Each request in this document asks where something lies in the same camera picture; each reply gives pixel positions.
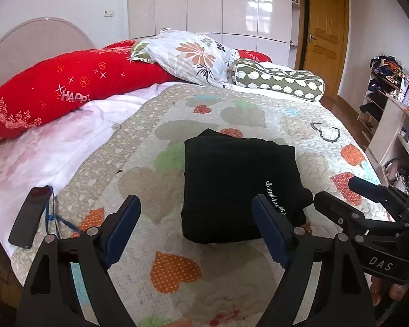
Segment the person right hand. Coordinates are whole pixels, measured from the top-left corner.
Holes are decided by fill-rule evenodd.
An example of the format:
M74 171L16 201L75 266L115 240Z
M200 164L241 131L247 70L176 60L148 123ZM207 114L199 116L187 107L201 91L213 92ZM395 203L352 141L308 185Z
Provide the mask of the person right hand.
M371 276L370 295L373 306L377 306L382 298L389 296L392 300L400 302L409 289L409 283L400 285L392 283L385 278Z

